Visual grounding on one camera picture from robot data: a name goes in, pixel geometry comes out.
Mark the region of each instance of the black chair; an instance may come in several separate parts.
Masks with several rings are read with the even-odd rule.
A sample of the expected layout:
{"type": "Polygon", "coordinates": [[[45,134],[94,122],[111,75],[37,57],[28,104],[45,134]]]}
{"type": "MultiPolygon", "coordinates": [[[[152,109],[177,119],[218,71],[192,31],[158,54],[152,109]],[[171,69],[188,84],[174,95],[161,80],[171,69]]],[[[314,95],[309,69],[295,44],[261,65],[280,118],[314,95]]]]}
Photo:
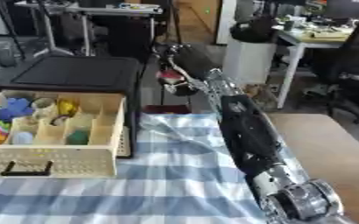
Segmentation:
{"type": "MultiPolygon", "coordinates": [[[[347,104],[349,96],[359,94],[359,24],[347,41],[335,50],[314,50],[310,61],[311,70],[321,82],[328,85],[326,94],[327,112],[334,115],[335,109],[347,111],[359,123],[359,110],[347,104]]],[[[312,92],[304,94],[306,99],[312,92]]]]}

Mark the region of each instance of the plastic toy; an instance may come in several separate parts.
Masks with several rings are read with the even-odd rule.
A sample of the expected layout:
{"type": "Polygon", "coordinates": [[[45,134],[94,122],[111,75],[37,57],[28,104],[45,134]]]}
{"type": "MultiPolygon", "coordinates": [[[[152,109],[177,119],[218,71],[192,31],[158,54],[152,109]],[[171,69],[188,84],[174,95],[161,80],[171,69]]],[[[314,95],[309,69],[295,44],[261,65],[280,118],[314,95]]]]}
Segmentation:
{"type": "Polygon", "coordinates": [[[34,110],[29,105],[25,98],[8,98],[7,105],[0,108],[0,121],[10,123],[15,117],[32,115],[34,110]]]}

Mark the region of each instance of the tripod leg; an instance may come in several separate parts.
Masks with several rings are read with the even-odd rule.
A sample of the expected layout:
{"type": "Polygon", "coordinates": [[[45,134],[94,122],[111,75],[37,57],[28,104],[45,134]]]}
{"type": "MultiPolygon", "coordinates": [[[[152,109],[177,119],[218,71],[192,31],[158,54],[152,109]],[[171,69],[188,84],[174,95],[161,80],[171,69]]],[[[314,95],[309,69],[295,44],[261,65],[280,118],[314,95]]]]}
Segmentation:
{"type": "Polygon", "coordinates": [[[4,25],[5,25],[6,29],[8,30],[8,33],[11,35],[13,43],[16,45],[16,48],[20,52],[20,56],[21,56],[22,60],[25,60],[25,51],[23,51],[22,46],[18,42],[17,34],[15,33],[15,30],[13,29],[12,25],[10,24],[10,21],[6,17],[5,12],[4,12],[3,8],[1,7],[1,5],[0,5],[0,17],[3,20],[4,25]]]}

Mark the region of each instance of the table leg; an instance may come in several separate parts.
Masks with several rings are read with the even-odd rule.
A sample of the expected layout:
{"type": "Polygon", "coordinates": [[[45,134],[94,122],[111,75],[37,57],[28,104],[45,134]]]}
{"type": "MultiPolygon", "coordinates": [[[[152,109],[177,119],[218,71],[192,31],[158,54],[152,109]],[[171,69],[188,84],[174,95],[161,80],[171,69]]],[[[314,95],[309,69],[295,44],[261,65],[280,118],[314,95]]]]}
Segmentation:
{"type": "Polygon", "coordinates": [[[47,40],[49,41],[49,49],[53,50],[57,48],[57,46],[55,45],[55,41],[54,41],[52,23],[50,22],[50,18],[46,14],[44,15],[44,20],[45,20],[47,40]]]}
{"type": "Polygon", "coordinates": [[[151,29],[151,41],[154,40],[155,38],[155,18],[154,17],[151,17],[150,18],[150,29],[151,29]]]}
{"type": "Polygon", "coordinates": [[[88,20],[87,20],[86,14],[81,15],[81,21],[83,24],[84,48],[86,51],[86,56],[90,56],[91,43],[90,43],[90,39],[89,39],[89,35],[88,35],[88,20]]]}
{"type": "Polygon", "coordinates": [[[290,56],[291,57],[290,65],[285,73],[285,80],[283,82],[283,86],[279,93],[278,109],[282,109],[285,106],[285,99],[287,98],[288,92],[290,91],[290,86],[292,85],[292,79],[294,78],[299,61],[302,58],[305,51],[305,47],[302,44],[297,45],[296,48],[297,49],[295,50],[294,55],[290,56]]]}

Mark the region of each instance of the blue checkered cloth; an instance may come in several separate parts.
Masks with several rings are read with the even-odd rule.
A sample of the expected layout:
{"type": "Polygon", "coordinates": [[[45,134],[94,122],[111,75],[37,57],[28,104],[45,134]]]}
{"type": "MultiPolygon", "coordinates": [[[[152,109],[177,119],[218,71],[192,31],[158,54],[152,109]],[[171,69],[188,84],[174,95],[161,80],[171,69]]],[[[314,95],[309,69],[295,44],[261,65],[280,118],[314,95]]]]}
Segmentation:
{"type": "Polygon", "coordinates": [[[0,179],[0,224],[264,223],[214,115],[143,115],[115,178],[0,179]]]}

